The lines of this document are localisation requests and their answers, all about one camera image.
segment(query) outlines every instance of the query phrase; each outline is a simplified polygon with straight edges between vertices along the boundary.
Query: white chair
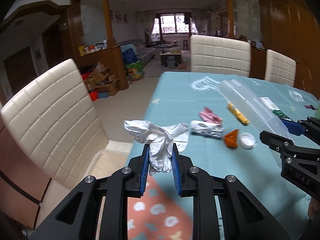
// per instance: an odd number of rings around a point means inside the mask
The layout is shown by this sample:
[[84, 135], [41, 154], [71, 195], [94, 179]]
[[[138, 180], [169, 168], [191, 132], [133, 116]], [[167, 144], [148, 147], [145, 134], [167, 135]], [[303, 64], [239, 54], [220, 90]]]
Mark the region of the white chair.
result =
[[1, 115], [26, 155], [70, 190], [109, 141], [72, 59], [24, 87]]
[[293, 86], [296, 75], [296, 62], [278, 52], [267, 50], [265, 80]]
[[249, 76], [250, 44], [220, 37], [192, 35], [191, 72]]

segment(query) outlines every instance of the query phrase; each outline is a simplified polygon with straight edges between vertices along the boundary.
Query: blue pillow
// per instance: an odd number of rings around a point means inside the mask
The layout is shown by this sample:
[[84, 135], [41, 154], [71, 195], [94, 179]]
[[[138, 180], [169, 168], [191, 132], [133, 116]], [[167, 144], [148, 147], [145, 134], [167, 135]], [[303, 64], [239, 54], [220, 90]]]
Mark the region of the blue pillow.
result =
[[126, 51], [122, 52], [123, 61], [125, 65], [130, 65], [138, 61], [137, 56], [135, 55], [132, 48], [127, 49]]

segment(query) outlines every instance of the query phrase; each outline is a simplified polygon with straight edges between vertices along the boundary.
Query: light blue blanket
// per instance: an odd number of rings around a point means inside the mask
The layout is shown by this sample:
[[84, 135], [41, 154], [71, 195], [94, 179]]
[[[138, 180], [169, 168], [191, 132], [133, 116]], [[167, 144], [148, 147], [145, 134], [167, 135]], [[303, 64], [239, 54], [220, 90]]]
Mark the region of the light blue blanket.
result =
[[[189, 134], [187, 148], [181, 153], [189, 156], [195, 166], [210, 175], [224, 178], [235, 175], [255, 195], [289, 233], [297, 239], [306, 228], [310, 196], [280, 176], [269, 148], [259, 141], [259, 134], [252, 125], [242, 125], [228, 111], [227, 100], [216, 91], [223, 80], [237, 79], [247, 85], [259, 97], [269, 97], [284, 114], [294, 121], [314, 116], [315, 111], [304, 105], [318, 106], [311, 94], [263, 80], [209, 73], [165, 72], [156, 87], [144, 120], [159, 126], [190, 123], [200, 120], [198, 112], [205, 106], [223, 118], [225, 133], [239, 129], [240, 133], [254, 135], [257, 146], [247, 150], [241, 147], [229, 149], [223, 140]], [[304, 136], [294, 136], [296, 145], [319, 148]], [[134, 143], [128, 160], [142, 153], [143, 145]], [[161, 189], [182, 207], [192, 218], [192, 198], [180, 198], [174, 190], [172, 173], [154, 175]]]

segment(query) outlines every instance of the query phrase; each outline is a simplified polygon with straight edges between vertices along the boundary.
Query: plastic lid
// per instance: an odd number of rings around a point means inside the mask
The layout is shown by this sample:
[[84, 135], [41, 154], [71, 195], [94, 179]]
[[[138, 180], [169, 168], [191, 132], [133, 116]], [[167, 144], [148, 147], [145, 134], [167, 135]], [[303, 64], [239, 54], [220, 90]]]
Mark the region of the plastic lid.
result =
[[245, 149], [250, 149], [255, 147], [256, 139], [250, 133], [242, 133], [240, 134], [240, 145]]

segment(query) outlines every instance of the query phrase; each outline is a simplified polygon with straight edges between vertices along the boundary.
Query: crumpled aluminum foil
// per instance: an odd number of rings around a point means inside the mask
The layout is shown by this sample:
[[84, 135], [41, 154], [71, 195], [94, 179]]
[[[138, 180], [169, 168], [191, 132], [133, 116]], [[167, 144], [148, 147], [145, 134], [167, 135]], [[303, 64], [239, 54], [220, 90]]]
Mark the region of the crumpled aluminum foil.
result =
[[221, 138], [224, 131], [224, 126], [222, 124], [202, 122], [197, 120], [191, 121], [189, 127], [192, 133], [213, 138]]

